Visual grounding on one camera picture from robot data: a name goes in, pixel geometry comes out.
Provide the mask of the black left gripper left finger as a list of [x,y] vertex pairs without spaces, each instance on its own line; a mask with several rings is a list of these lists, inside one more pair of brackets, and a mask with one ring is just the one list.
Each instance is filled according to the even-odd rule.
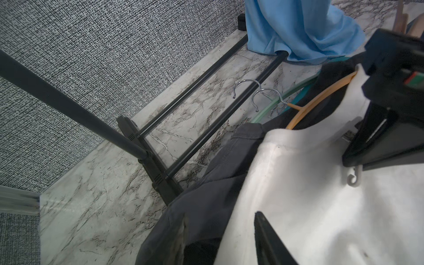
[[152,244],[146,265],[182,265],[186,247],[188,219],[184,215],[171,225],[163,236]]

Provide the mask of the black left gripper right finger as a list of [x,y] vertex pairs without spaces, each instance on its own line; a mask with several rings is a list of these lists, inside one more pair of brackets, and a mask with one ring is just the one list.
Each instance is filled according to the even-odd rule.
[[297,265],[262,212],[255,213],[255,245],[259,265]]

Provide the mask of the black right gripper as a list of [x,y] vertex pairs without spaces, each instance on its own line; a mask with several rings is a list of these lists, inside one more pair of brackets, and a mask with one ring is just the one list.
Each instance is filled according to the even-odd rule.
[[370,104],[343,165],[366,171],[423,163],[424,42],[378,29],[365,45],[362,67]]

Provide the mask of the black clothes rack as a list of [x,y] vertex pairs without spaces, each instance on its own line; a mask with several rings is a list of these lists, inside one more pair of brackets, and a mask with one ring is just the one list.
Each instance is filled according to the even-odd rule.
[[[219,41],[211,22],[189,29],[174,23],[169,30],[153,21],[97,24],[85,33],[73,31],[75,45],[59,50],[60,38],[40,51],[34,44],[13,52],[1,48],[46,82],[111,123],[118,112],[134,112],[149,104],[141,129],[118,121],[125,136],[150,150],[164,176],[174,176],[173,163],[204,134],[217,131],[215,122],[232,106],[231,91],[267,85],[283,71],[286,56],[255,54],[247,45],[235,45],[212,59],[210,69],[187,86],[176,83],[195,60]],[[51,192],[53,178],[64,173],[99,137],[76,124],[6,79],[1,79],[1,183],[25,175],[18,188]]]

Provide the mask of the grey white hooked clothespin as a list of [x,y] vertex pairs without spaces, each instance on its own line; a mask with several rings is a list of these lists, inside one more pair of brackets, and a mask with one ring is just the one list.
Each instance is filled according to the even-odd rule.
[[354,168],[354,173],[353,174],[349,174],[349,176],[347,178],[347,184],[350,187],[353,187],[353,188],[359,187],[361,185],[362,172],[363,172],[363,166],[362,165],[357,165]]

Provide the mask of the light blue t-shirt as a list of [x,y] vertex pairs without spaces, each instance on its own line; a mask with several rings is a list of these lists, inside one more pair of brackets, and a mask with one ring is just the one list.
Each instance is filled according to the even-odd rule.
[[245,1],[245,19],[250,51],[285,51],[291,62],[321,64],[365,41],[357,22],[330,1]]

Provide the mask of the white t-shirt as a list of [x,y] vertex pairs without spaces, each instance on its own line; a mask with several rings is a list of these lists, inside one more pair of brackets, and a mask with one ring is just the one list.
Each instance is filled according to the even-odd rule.
[[303,129],[269,131],[250,166],[226,227],[217,265],[258,263],[257,212],[300,265],[421,265],[424,166],[365,171],[358,187],[344,167],[344,133],[364,117],[368,79],[361,65],[337,109]]

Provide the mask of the dark grey garment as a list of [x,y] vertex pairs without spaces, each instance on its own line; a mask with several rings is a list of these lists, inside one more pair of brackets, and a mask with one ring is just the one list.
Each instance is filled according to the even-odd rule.
[[[343,62],[326,64],[321,71],[319,84],[323,88],[334,83],[332,75],[344,77],[361,65],[364,53]],[[330,116],[341,104],[347,87],[336,92],[336,100],[327,99],[332,111],[320,106],[312,110],[312,118],[304,118],[309,128]],[[288,111],[266,124],[247,123],[240,126],[226,145],[211,161],[206,174],[180,194],[164,211],[156,225],[141,245],[136,264],[145,265],[152,244],[160,239],[179,218],[188,219],[188,235],[184,249],[183,265],[213,265],[226,227],[233,213],[250,166],[266,134],[275,129],[286,129],[295,111]]]

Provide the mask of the yellow wooden hanger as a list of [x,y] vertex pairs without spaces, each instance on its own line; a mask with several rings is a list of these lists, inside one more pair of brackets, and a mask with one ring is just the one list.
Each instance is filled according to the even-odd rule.
[[[358,72],[355,71],[346,77],[343,77],[342,79],[338,80],[325,90],[323,90],[321,93],[319,93],[316,97],[314,97],[310,102],[308,102],[305,106],[297,106],[292,103],[288,103],[284,101],[287,97],[291,96],[295,92],[299,91],[300,89],[309,86],[312,84],[314,80],[316,80],[319,76],[319,74],[313,75],[312,77],[309,77],[302,81],[301,83],[298,83],[296,86],[292,87],[291,89],[287,90],[284,94],[281,94],[276,89],[272,88],[263,88],[258,91],[256,91],[252,97],[251,97],[251,103],[254,105],[256,112],[258,112],[258,115],[253,118],[252,123],[259,123],[262,118],[265,116],[266,113],[268,113],[273,107],[277,106],[278,103],[284,103],[287,107],[290,107],[292,109],[295,109],[298,111],[298,113],[295,115],[295,117],[290,121],[290,123],[286,126],[286,129],[292,130],[295,128],[295,126],[308,114],[310,113],[316,106],[318,106],[324,99],[331,96],[333,93],[337,92],[339,89],[343,88],[344,86],[348,85],[353,78],[356,76]],[[278,94],[278,97],[273,99],[268,107],[263,109],[262,111],[259,111],[258,106],[254,102],[255,96],[259,92],[263,91],[274,91]]]

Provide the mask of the mint green hanger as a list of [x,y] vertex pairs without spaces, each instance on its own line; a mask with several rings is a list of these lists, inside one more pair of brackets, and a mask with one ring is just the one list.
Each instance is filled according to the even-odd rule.
[[[317,81],[319,74],[310,76],[303,81],[300,81],[286,91],[279,91],[276,88],[264,87],[257,80],[244,79],[235,84],[232,91],[233,99],[236,99],[236,89],[243,83],[253,83],[257,86],[256,90],[252,94],[250,101],[255,109],[256,116],[251,119],[252,123],[259,123],[265,117],[271,117],[274,113],[282,114],[287,111],[289,107],[286,103],[297,104],[308,91],[312,88],[312,85]],[[257,95],[266,97],[269,103],[265,106],[264,104],[256,104],[255,98]]]

